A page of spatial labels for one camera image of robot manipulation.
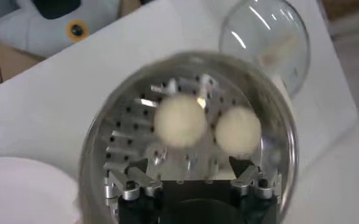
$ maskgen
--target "wooden surface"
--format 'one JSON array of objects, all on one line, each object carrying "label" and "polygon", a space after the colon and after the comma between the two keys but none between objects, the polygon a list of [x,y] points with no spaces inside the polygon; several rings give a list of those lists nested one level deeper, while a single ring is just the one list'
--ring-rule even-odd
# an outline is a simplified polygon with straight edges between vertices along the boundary
[{"label": "wooden surface", "polygon": [[12,47],[0,44],[0,64],[3,79],[6,81],[42,61],[42,58],[31,56]]}]

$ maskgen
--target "white device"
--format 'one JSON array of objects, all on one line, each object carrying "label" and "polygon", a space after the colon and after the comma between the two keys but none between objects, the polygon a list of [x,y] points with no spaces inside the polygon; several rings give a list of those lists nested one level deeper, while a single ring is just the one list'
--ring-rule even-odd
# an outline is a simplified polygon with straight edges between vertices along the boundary
[{"label": "white device", "polygon": [[0,40],[50,57],[114,22],[119,1],[0,0]]}]

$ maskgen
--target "perforated metal plate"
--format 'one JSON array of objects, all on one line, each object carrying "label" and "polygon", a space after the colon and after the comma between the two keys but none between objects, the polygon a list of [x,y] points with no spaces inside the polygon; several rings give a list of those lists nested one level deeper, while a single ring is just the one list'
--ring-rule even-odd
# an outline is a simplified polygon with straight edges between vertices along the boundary
[{"label": "perforated metal plate", "polygon": [[[105,121],[110,133],[107,142],[106,168],[123,167],[130,161],[149,160],[147,174],[162,180],[198,180],[216,178],[218,173],[231,173],[228,156],[214,137],[218,117],[235,105],[251,108],[244,94],[228,80],[205,73],[156,75],[134,83],[120,96],[112,115]],[[191,94],[204,109],[208,130],[192,147],[171,149],[154,133],[154,113],[165,98]]]}]

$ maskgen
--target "black circle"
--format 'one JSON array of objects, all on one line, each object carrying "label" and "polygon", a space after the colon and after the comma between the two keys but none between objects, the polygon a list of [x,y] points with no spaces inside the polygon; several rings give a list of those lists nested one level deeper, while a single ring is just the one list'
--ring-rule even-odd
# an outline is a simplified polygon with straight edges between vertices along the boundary
[{"label": "black circle", "polygon": [[126,181],[126,189],[131,190],[136,188],[136,182],[133,180]]},{"label": "black circle", "polygon": [[80,37],[83,35],[84,31],[80,25],[75,24],[71,27],[71,33],[77,37]]},{"label": "black circle", "polygon": [[268,186],[268,184],[269,184],[269,182],[264,178],[261,178],[258,180],[258,187],[266,188]]}]

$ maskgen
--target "bolt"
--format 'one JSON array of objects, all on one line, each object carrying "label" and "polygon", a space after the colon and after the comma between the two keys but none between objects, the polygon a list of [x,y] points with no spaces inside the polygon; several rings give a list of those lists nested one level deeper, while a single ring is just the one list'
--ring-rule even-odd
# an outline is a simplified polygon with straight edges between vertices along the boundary
[{"label": "bolt", "polygon": [[126,188],[127,190],[135,189],[135,188],[136,188],[136,182],[134,182],[134,181],[132,181],[132,180],[127,181],[125,188]]},{"label": "bolt", "polygon": [[266,179],[261,178],[258,180],[258,186],[260,188],[266,188],[268,185],[269,185],[269,182]]}]

